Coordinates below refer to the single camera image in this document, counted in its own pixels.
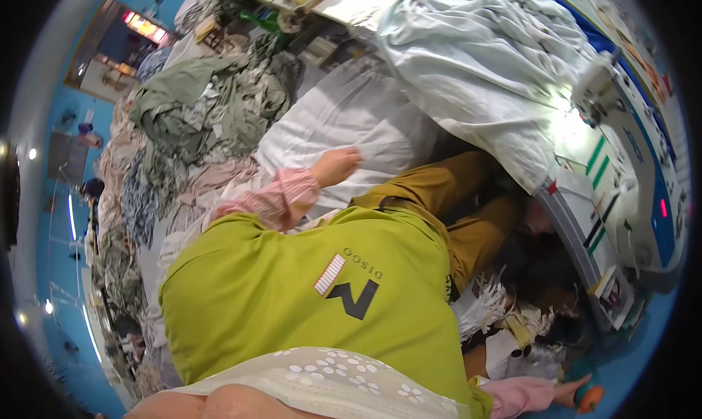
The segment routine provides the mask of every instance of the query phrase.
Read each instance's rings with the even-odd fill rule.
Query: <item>white ceiling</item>
[[[37,302],[36,255],[48,116],[68,55],[96,2],[61,0],[58,3],[24,64],[8,128],[8,139],[18,147],[22,182],[18,244],[10,253],[15,300],[17,310],[27,319],[25,333],[44,356],[47,346]],[[31,148],[38,151],[35,160],[27,156]]]

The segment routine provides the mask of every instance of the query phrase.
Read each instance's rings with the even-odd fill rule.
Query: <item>green stripe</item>
[[[602,230],[600,230],[600,233],[597,235],[597,238],[590,244],[590,248],[588,248],[588,255],[592,256],[592,252],[595,251],[595,248],[597,248],[598,245],[600,245],[600,241],[602,240],[602,237],[604,236],[604,225],[602,226]]]
[[[588,168],[585,169],[585,175],[590,175],[590,170],[592,169],[592,165],[595,164],[595,160],[597,160],[597,156],[600,155],[600,151],[602,151],[603,146],[604,146],[604,136],[600,137],[600,142],[597,143],[597,147],[595,148],[595,152],[592,153],[592,157],[588,161]]]
[[[602,178],[602,174],[604,174],[604,170],[607,169],[607,165],[609,165],[609,156],[604,158],[604,162],[602,162],[602,166],[600,167],[600,170],[597,171],[597,175],[595,176],[595,179],[592,181],[592,188],[596,189],[597,185],[600,184],[600,179]]]

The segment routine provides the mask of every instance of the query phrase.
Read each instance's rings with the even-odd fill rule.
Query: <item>black letter m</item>
[[[341,297],[341,302],[344,304],[346,314],[363,320],[377,290],[378,284],[372,280],[368,280],[366,286],[363,288],[363,292],[361,292],[361,296],[358,297],[358,301],[354,302],[353,296],[351,295],[351,283],[340,283],[332,288],[327,298],[333,299]]]

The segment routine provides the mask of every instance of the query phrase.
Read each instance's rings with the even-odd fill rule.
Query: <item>pink sleeve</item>
[[[256,213],[268,228],[287,231],[317,202],[320,186],[308,169],[279,169],[275,181],[262,189],[224,201],[211,221],[230,213]]]
[[[543,378],[509,378],[481,389],[494,400],[490,419],[512,419],[526,411],[546,410],[553,402],[553,385]]]

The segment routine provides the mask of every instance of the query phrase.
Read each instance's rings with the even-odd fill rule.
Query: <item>red and white striped logo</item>
[[[341,272],[341,269],[344,267],[344,264],[346,264],[346,259],[341,257],[338,253],[331,258],[331,262],[329,262],[327,268],[314,283],[314,289],[316,289],[320,295],[327,293],[332,283],[334,283],[336,277]]]

